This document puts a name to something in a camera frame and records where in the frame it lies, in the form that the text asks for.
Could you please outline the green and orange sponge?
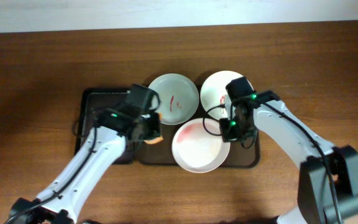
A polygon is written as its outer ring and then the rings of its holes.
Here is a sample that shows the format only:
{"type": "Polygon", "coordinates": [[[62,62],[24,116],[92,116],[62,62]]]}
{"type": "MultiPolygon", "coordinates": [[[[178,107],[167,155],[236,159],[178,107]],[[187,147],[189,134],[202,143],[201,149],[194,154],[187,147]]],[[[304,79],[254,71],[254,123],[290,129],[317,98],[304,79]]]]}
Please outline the green and orange sponge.
{"type": "Polygon", "coordinates": [[[154,113],[148,119],[149,131],[144,139],[146,144],[157,144],[163,140],[161,131],[162,113],[154,113]]]}

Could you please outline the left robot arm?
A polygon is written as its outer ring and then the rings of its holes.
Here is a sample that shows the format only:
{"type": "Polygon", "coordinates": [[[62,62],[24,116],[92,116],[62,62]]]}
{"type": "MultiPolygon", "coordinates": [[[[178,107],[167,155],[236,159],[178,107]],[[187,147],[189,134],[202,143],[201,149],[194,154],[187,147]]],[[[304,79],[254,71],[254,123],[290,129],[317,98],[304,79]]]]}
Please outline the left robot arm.
{"type": "Polygon", "coordinates": [[[80,150],[33,201],[19,198],[7,223],[76,223],[90,193],[127,143],[160,137],[160,104],[156,91],[134,84],[124,101],[91,109],[92,127],[80,150]]]}

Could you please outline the pale green plate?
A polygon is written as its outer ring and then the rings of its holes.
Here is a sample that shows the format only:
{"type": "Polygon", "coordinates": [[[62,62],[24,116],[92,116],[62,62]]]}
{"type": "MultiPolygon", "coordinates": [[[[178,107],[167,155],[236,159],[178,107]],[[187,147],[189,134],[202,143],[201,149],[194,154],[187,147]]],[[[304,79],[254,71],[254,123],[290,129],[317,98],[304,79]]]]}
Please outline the pale green plate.
{"type": "Polygon", "coordinates": [[[177,125],[188,121],[198,109],[200,97],[195,84],[187,77],[168,73],[157,77],[149,88],[158,93],[161,123],[177,125]]]}

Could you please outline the white plate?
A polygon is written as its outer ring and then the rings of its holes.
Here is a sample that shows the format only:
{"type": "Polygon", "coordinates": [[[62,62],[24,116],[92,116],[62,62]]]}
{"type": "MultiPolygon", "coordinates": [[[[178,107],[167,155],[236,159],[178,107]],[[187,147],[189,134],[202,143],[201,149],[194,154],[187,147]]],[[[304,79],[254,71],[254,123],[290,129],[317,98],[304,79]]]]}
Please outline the white plate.
{"type": "Polygon", "coordinates": [[[224,105],[223,108],[215,108],[208,112],[210,117],[219,121],[221,118],[228,118],[227,113],[231,100],[226,91],[226,85],[232,80],[242,78],[243,75],[233,71],[220,71],[210,75],[203,83],[200,91],[201,104],[205,111],[214,106],[224,105]]]}
{"type": "Polygon", "coordinates": [[[172,153],[176,163],[192,173],[206,173],[218,168],[230,150],[230,143],[217,136],[219,123],[196,118],[186,122],[175,134],[172,153]]]}

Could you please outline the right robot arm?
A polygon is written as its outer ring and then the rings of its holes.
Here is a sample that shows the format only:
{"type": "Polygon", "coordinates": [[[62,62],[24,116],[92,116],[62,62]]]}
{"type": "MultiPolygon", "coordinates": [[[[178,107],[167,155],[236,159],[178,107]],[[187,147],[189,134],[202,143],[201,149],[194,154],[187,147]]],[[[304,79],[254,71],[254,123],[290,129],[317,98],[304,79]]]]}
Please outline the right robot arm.
{"type": "Polygon", "coordinates": [[[270,136],[299,168],[297,205],[271,223],[343,223],[358,215],[358,152],[337,147],[302,123],[273,91],[253,90],[245,77],[226,85],[228,117],[219,121],[225,142],[253,132],[270,136]]]}

